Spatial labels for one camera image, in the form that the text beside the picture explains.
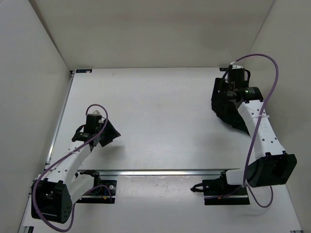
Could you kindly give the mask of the large black pleated skirt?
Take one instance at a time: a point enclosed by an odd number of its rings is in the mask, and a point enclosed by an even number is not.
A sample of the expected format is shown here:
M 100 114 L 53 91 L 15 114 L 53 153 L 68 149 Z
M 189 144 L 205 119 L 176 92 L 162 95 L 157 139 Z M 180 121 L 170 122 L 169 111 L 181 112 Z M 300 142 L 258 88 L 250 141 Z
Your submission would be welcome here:
M 243 118 L 238 113 L 233 102 L 229 101 L 226 96 L 219 91 L 221 78 L 215 78 L 214 87 L 211 97 L 211 108 L 216 116 L 224 123 L 230 125 L 236 130 L 249 134 Z

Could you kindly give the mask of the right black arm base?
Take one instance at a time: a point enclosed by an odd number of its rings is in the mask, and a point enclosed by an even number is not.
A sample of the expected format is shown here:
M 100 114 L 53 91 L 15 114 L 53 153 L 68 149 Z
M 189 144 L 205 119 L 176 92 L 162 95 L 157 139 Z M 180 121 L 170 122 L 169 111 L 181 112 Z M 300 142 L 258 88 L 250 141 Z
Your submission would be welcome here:
M 246 187 L 227 183 L 225 172 L 216 178 L 203 179 L 191 189 L 194 193 L 203 193 L 205 206 L 249 205 Z

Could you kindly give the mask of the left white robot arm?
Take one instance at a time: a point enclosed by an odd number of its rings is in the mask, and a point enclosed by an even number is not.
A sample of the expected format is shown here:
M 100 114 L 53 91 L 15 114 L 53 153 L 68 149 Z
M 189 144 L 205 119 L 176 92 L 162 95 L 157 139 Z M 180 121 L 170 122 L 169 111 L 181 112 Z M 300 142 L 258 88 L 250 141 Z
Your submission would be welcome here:
M 99 192 L 102 181 L 98 171 L 79 171 L 79 168 L 97 145 L 104 147 L 119 136 L 111 122 L 101 114 L 87 114 L 85 124 L 77 128 L 64 157 L 34 181 L 32 218 L 46 224 L 64 224 L 74 214 L 74 206 L 82 196 Z

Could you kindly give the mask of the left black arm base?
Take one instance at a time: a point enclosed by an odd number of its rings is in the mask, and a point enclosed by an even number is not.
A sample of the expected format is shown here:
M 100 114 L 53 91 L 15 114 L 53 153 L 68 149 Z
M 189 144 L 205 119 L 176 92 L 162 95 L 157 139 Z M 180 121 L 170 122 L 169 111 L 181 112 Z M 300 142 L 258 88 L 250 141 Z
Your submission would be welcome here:
M 93 203 L 93 204 L 114 204 L 117 191 L 117 177 L 104 176 L 99 171 L 95 170 L 82 170 L 76 173 L 78 175 L 87 175 L 92 178 L 93 187 L 92 191 L 82 196 L 77 203 Z

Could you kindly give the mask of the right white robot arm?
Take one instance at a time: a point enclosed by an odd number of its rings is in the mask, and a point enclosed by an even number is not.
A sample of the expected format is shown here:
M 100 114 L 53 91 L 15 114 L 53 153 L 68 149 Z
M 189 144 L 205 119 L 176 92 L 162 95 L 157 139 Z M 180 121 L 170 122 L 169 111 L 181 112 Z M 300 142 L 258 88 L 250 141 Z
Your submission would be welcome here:
M 227 195 L 236 185 L 262 187 L 285 184 L 297 164 L 296 156 L 288 154 L 278 141 L 265 111 L 266 100 L 257 87 L 249 86 L 245 69 L 230 65 L 227 72 L 221 93 L 246 127 L 251 145 L 244 168 L 227 171 L 226 177 L 218 181 L 218 190 Z M 253 162 L 250 162 L 250 154 L 255 156 Z

